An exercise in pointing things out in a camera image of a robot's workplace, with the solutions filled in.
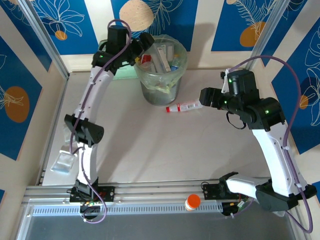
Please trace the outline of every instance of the cable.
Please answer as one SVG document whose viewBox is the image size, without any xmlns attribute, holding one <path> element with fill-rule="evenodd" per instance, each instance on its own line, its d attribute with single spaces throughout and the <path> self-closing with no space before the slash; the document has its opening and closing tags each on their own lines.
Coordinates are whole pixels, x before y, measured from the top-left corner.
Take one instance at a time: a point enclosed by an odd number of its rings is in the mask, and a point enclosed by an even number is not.
<svg viewBox="0 0 320 240">
<path fill-rule="evenodd" d="M 286 214 L 298 225 L 299 228 L 301 228 L 305 233 L 307 234 L 310 234 L 313 229 L 314 229 L 314 223 L 313 223 L 313 220 L 312 220 L 312 215 L 311 215 L 311 211 L 310 211 L 310 207 L 309 207 L 309 204 L 308 204 L 308 201 L 307 201 L 307 198 L 306 198 L 306 195 L 301 187 L 301 183 L 299 181 L 299 177 L 298 177 L 298 174 L 297 174 L 297 171 L 296 171 L 296 168 L 293 164 L 293 161 L 291 159 L 291 156 L 289 154 L 289 151 L 288 149 L 286 149 L 286 147 L 288 146 L 288 136 L 289 136 L 289 132 L 294 124 L 294 120 L 296 118 L 296 115 L 297 115 L 297 112 L 299 110 L 299 106 L 300 106 L 300 99 L 301 99 L 301 88 L 300 88 L 300 82 L 299 82 L 299 78 L 296 74 L 296 72 L 293 70 L 293 68 L 285 61 L 283 61 L 282 59 L 278 58 L 278 57 L 275 57 L 275 56 L 269 56 L 269 55 L 259 55 L 259 56 L 253 56 L 253 57 L 250 57 L 248 58 L 247 60 L 239 63 L 238 65 L 234 66 L 233 68 L 231 68 L 229 70 L 229 72 L 233 72 L 234 70 L 236 70 L 237 68 L 239 68 L 240 66 L 242 66 L 243 64 L 246 64 L 247 62 L 251 61 L 251 60 L 254 60 L 254 59 L 263 59 L 263 58 L 266 58 L 266 59 L 272 59 L 272 60 L 276 60 L 280 63 L 282 63 L 284 66 L 286 66 L 290 72 L 292 73 L 293 75 L 293 78 L 295 80 L 295 83 L 296 83 L 296 86 L 297 86 L 297 91 L 298 91 L 298 94 L 297 94 L 297 101 L 296 101 L 296 104 L 295 104 L 295 108 L 294 108 L 294 111 L 293 111 L 293 114 L 292 114 L 292 117 L 291 117 L 291 120 L 288 124 L 288 127 L 286 128 L 286 131 L 284 133 L 284 137 L 283 137 L 283 150 L 284 150 L 284 155 L 286 157 L 286 160 L 287 160 L 287 163 L 289 164 L 289 167 L 291 169 L 291 172 L 293 173 L 293 178 L 294 178 L 294 181 L 295 181 L 295 184 L 298 188 L 298 191 L 299 193 L 301 194 L 302 196 L 302 199 L 303 199 L 303 203 L 305 205 L 305 208 L 306 208 L 306 213 L 307 213 L 307 216 L 308 216 L 308 221 L 309 221 L 309 229 L 305 229 L 288 211 L 285 211 Z"/>
<path fill-rule="evenodd" d="M 93 78 L 93 80 L 92 80 L 92 82 L 91 82 L 91 84 L 90 84 L 90 86 L 89 86 L 89 88 L 88 88 L 88 91 L 86 92 L 86 95 L 85 95 L 85 97 L 84 97 L 83 103 L 82 103 L 82 105 L 81 105 L 81 109 L 80 109 L 80 111 L 79 111 L 79 115 L 78 115 L 78 117 L 77 117 L 77 119 L 76 119 L 76 121 L 75 121 L 75 123 L 74 123 L 73 129 L 72 129 L 72 131 L 71 131 L 70 145 L 69 145 L 69 151 L 70 151 L 70 153 L 73 153 L 73 151 L 72 151 L 73 137 L 74 137 L 74 135 L 75 135 L 77 125 L 78 125 L 78 123 L 79 123 L 79 121 L 80 121 L 81 115 L 82 115 L 82 113 L 83 113 L 83 110 L 85 109 L 86 102 L 87 102 L 87 100 L 88 100 L 88 98 L 89 98 L 90 92 L 91 92 L 91 90 L 92 90 L 95 82 L 97 81 L 97 79 L 98 79 L 98 77 L 100 76 L 100 74 L 105 70 L 105 68 L 106 68 L 109 64 L 111 64 L 115 59 L 117 59 L 117 58 L 128 48 L 128 46 L 129 46 L 130 43 L 131 43 L 132 32 L 131 32 L 131 29 L 130 29 L 130 26 L 128 25 L 128 23 L 126 23 L 125 21 L 123 21 L 123 20 L 121 20 L 121 19 L 114 19 L 114 20 L 112 20 L 112 21 L 109 22 L 107 28 L 109 28 L 110 25 L 111 25 L 112 23 L 114 23 L 114 22 L 121 22 L 121 23 L 123 23 L 123 24 L 126 26 L 126 28 L 128 29 L 128 41 L 127 41 L 126 45 L 123 47 L 123 49 L 121 49 L 121 51 L 119 51 L 116 55 L 114 55 L 114 56 L 98 71 L 98 73 L 94 76 L 94 78 Z M 82 154 L 81 154 L 81 170 L 82 170 L 83 176 L 84 176 L 85 180 L 87 181 L 87 184 L 88 184 L 88 186 L 90 187 L 90 189 L 95 193 L 95 195 L 98 196 L 98 198 L 100 199 L 101 203 L 103 204 L 103 206 L 104 206 L 104 208 L 105 208 L 103 217 L 102 217 L 100 220 L 98 220 L 98 221 L 88 221 L 88 220 L 86 220 L 86 222 L 89 223 L 89 224 L 98 224 L 98 223 L 101 223 L 101 222 L 106 218 L 108 208 L 107 208 L 107 205 L 106 205 L 105 201 L 103 200 L 103 198 L 102 198 L 102 197 L 100 196 L 100 194 L 95 190 L 95 188 L 91 185 L 90 180 L 89 180 L 88 176 L 87 176 L 86 173 L 85 173 L 85 169 L 84 169 L 84 152 L 85 152 L 85 147 L 84 147 L 84 144 L 83 144 L 83 146 L 80 147 L 80 148 L 83 149 Z"/>
</svg>

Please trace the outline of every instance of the white tabletop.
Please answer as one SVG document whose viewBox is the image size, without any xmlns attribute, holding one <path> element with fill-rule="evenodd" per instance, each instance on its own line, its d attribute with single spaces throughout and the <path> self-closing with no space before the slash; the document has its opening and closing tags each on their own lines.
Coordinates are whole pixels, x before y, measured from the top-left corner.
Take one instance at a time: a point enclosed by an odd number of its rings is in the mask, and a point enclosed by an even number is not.
<svg viewBox="0 0 320 240">
<path fill-rule="evenodd" d="M 70 76 L 44 176 L 43 185 L 73 185 L 70 174 L 50 167 L 64 144 L 65 114 L 72 114 L 84 93 L 89 72 Z M 206 87 L 221 88 L 219 70 L 188 70 L 175 103 L 195 100 Z M 236 125 L 239 118 L 232 116 Z M 237 130 L 226 112 L 204 107 L 167 113 L 143 97 L 139 80 L 117 79 L 108 87 L 96 124 L 104 127 L 97 168 L 100 183 L 216 179 L 232 171 L 252 177 L 269 176 L 262 150 L 248 129 Z"/>
</svg>

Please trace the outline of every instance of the purple cable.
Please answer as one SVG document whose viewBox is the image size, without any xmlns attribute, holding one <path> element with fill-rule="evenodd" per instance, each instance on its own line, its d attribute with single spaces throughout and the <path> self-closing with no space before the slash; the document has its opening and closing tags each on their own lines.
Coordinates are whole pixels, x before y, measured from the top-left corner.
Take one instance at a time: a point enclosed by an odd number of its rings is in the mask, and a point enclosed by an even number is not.
<svg viewBox="0 0 320 240">
<path fill-rule="evenodd" d="M 251 60 L 254 60 L 254 59 L 272 59 L 272 60 L 276 60 L 280 63 L 282 63 L 284 66 L 286 66 L 290 72 L 292 73 L 293 75 L 293 78 L 295 80 L 295 83 L 296 83 L 296 87 L 297 87 L 297 90 L 298 90 L 298 94 L 297 94 L 297 101 L 296 101 L 296 104 L 295 104 L 295 108 L 294 108 L 294 111 L 293 111 L 293 114 L 292 114 L 292 117 L 291 117 L 291 120 L 290 122 L 288 123 L 288 127 L 284 133 L 284 137 L 283 137 L 283 148 L 286 148 L 288 146 L 288 137 L 289 137 L 289 132 L 294 124 L 294 120 L 296 118 L 296 115 L 297 115 L 297 112 L 299 110 L 299 106 L 300 106 L 300 99 L 301 99 L 301 88 L 300 88 L 300 82 L 299 82 L 299 78 L 296 74 L 296 72 L 293 70 L 293 68 L 288 64 L 286 63 L 285 61 L 283 61 L 282 59 L 278 58 L 278 57 L 275 57 L 275 56 L 269 56 L 269 55 L 259 55 L 259 56 L 253 56 L 253 57 L 250 57 L 248 58 L 247 60 L 239 63 L 238 65 L 234 66 L 233 68 L 231 68 L 229 70 L 229 72 L 233 72 L 234 70 L 236 70 L 237 68 L 239 68 L 240 66 L 242 66 L 243 64 L 246 64 L 247 62 L 251 61 Z M 286 160 L 287 160 L 287 163 L 289 164 L 289 167 L 291 169 L 291 172 L 293 174 L 293 178 L 294 178 L 294 181 L 295 181 L 295 184 L 297 185 L 297 188 L 299 190 L 299 193 L 301 194 L 302 196 L 302 199 L 303 199 L 303 203 L 305 205 L 305 208 L 306 208 L 306 213 L 307 213 L 307 216 L 308 216 L 308 221 L 309 221 L 309 229 L 305 229 L 288 211 L 285 211 L 286 214 L 298 225 L 299 228 L 301 228 L 305 233 L 307 234 L 310 234 L 313 229 L 314 229 L 314 223 L 313 223 L 313 220 L 312 220 L 312 215 L 311 215 L 311 211 L 310 211 L 310 207 L 309 207 L 309 204 L 308 204 L 308 201 L 307 201 L 307 198 L 306 198 L 306 195 L 301 187 L 301 183 L 299 181 L 299 177 L 298 177 L 298 174 L 297 174 L 297 171 L 295 169 L 295 166 L 294 166 L 294 163 L 291 159 L 291 156 L 289 154 L 289 151 L 287 149 L 283 149 L 284 151 L 284 155 L 286 157 Z"/>
<path fill-rule="evenodd" d="M 131 42 L 131 37 L 132 37 L 132 32 L 131 32 L 131 29 L 130 29 L 130 26 L 128 25 L 128 23 L 126 23 L 125 21 L 121 20 L 121 19 L 114 19 L 112 21 L 109 22 L 107 28 L 110 27 L 110 25 L 114 22 L 121 22 L 123 23 L 126 28 L 128 29 L 128 32 L 129 32 L 129 36 L 128 36 L 128 41 L 126 43 L 126 45 L 124 46 L 123 49 L 121 49 L 121 51 L 119 51 L 116 55 L 114 55 L 100 70 L 99 72 L 94 76 L 93 80 L 92 80 L 92 84 L 89 86 L 88 88 L 88 91 L 86 92 L 86 95 L 84 97 L 84 100 L 83 100 L 83 103 L 81 105 L 81 110 L 79 111 L 79 115 L 74 123 L 74 126 L 73 126 L 73 129 L 71 131 L 71 137 L 70 137 L 70 145 L 69 145 L 69 151 L 71 154 L 75 154 L 79 149 L 84 149 L 84 147 L 78 147 L 76 149 L 76 151 L 72 152 L 72 145 L 73 145 L 73 137 L 75 135 L 75 132 L 76 132 L 76 128 L 77 128 L 77 125 L 80 121 L 80 118 L 81 118 L 81 115 L 83 113 L 83 109 L 85 108 L 86 106 L 86 102 L 89 98 L 89 95 L 90 95 L 90 92 L 94 86 L 94 83 L 97 81 L 98 77 L 100 76 L 100 74 L 105 70 L 105 68 L 111 64 L 115 59 L 117 59 L 127 48 L 128 46 L 130 45 L 130 42 Z M 103 214 L 103 217 L 98 220 L 98 221 L 86 221 L 87 223 L 89 224 L 98 224 L 98 223 L 101 223 L 105 218 L 106 218 L 106 215 L 107 215 L 107 211 L 108 211 L 108 208 L 107 208 L 107 205 L 105 203 L 105 201 L 103 200 L 103 198 L 100 196 L 100 194 L 94 189 L 94 187 L 92 187 L 91 183 L 90 183 L 90 180 L 88 178 L 88 176 L 86 175 L 85 173 L 85 169 L 84 169 L 84 150 L 81 154 L 81 170 L 82 170 L 82 173 L 83 173 L 83 176 L 85 178 L 85 180 L 87 181 L 87 184 L 88 186 L 91 188 L 91 190 L 95 193 L 95 195 L 99 198 L 99 200 L 102 202 L 103 206 L 105 207 L 105 211 L 104 211 L 104 214 Z"/>
</svg>

